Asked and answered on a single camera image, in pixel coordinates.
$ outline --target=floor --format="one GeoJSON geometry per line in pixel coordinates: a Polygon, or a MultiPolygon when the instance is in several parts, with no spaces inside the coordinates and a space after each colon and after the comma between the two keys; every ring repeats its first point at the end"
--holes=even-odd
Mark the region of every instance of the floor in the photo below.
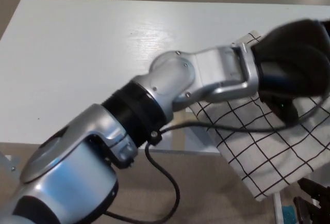
{"type": "MultiPolygon", "coordinates": [[[[0,37],[20,0],[0,0],[0,37]]],[[[329,5],[330,0],[149,0],[183,2],[234,2],[329,5]]],[[[0,144],[6,154],[27,158],[35,146],[0,144]]],[[[181,187],[181,204],[168,223],[275,223],[272,199],[256,202],[230,166],[219,156],[154,154],[173,174],[181,187]]],[[[0,171],[0,202],[12,191],[13,184],[0,171]]],[[[139,219],[155,219],[165,214],[173,202],[173,190],[162,175],[154,171],[141,153],[135,166],[119,171],[120,192],[111,209],[139,219]]],[[[292,204],[296,195],[305,196],[296,184],[281,192],[283,203],[292,204]]],[[[100,218],[96,223],[121,223],[100,218]]]]}

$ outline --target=black cable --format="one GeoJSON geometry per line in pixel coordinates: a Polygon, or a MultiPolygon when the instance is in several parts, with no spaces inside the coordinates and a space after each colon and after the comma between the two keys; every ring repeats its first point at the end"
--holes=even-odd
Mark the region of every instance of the black cable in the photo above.
{"type": "Polygon", "coordinates": [[[125,221],[125,222],[129,222],[129,223],[133,223],[133,224],[161,224],[161,223],[165,223],[166,221],[168,221],[173,214],[175,213],[177,207],[179,206],[180,203],[180,189],[178,184],[176,183],[176,181],[174,180],[174,178],[164,169],[162,168],[150,155],[149,152],[149,147],[150,144],[147,143],[144,149],[145,152],[145,156],[147,158],[147,160],[154,166],[156,167],[156,169],[158,171],[160,171],[162,174],[165,175],[165,177],[167,177],[170,182],[172,183],[174,190],[175,190],[175,203],[173,205],[173,207],[171,208],[171,210],[169,211],[169,213],[167,215],[165,215],[163,218],[159,219],[159,220],[154,220],[154,221],[148,221],[148,220],[135,220],[129,217],[125,217],[122,215],[118,215],[115,213],[112,213],[110,211],[106,211],[105,215],[110,216],[112,218],[115,218],[117,220],[121,220],[121,221],[125,221]]]}
{"type": "Polygon", "coordinates": [[[188,122],[183,122],[183,123],[173,125],[170,127],[166,127],[165,129],[161,130],[160,133],[164,134],[171,130],[182,129],[184,127],[193,127],[193,126],[194,127],[207,127],[209,129],[221,129],[221,130],[227,130],[227,131],[232,131],[232,132],[237,132],[237,133],[270,133],[270,132],[279,132],[282,130],[287,130],[287,129],[290,129],[294,126],[300,125],[303,122],[307,121],[310,117],[312,117],[316,114],[318,109],[324,104],[324,102],[327,100],[327,98],[329,96],[329,93],[330,93],[330,61],[323,52],[321,52],[320,50],[318,50],[317,48],[315,48],[313,46],[298,45],[298,46],[292,46],[292,47],[300,47],[300,48],[307,49],[310,51],[312,50],[315,54],[317,54],[316,56],[318,56],[320,59],[323,60],[324,67],[327,68],[326,71],[328,72],[327,78],[324,79],[325,81],[327,80],[328,84],[327,84],[325,93],[321,96],[321,100],[312,109],[310,109],[308,112],[306,112],[304,115],[302,115],[297,120],[297,122],[288,123],[286,125],[282,125],[282,126],[278,126],[278,127],[271,127],[271,128],[267,128],[267,129],[256,129],[256,128],[248,129],[246,127],[244,127],[244,128],[232,127],[232,126],[221,125],[221,124],[210,124],[210,123],[199,122],[199,121],[188,121],[188,122]]]}

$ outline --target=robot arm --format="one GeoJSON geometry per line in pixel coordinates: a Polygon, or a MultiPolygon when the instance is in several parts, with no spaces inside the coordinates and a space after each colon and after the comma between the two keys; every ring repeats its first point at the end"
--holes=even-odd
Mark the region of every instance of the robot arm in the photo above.
{"type": "MultiPolygon", "coordinates": [[[[327,33],[321,35],[329,48],[327,33]]],[[[159,130],[173,119],[174,111],[201,100],[214,103],[252,96],[261,85],[278,90],[276,84],[260,82],[269,71],[260,61],[263,50],[242,43],[160,55],[148,74],[134,77],[104,103],[91,105],[40,146],[2,208],[0,223],[95,221],[118,191],[111,165],[127,168],[145,141],[157,145],[159,130]]],[[[272,73],[286,76],[278,68],[272,73]]]]}

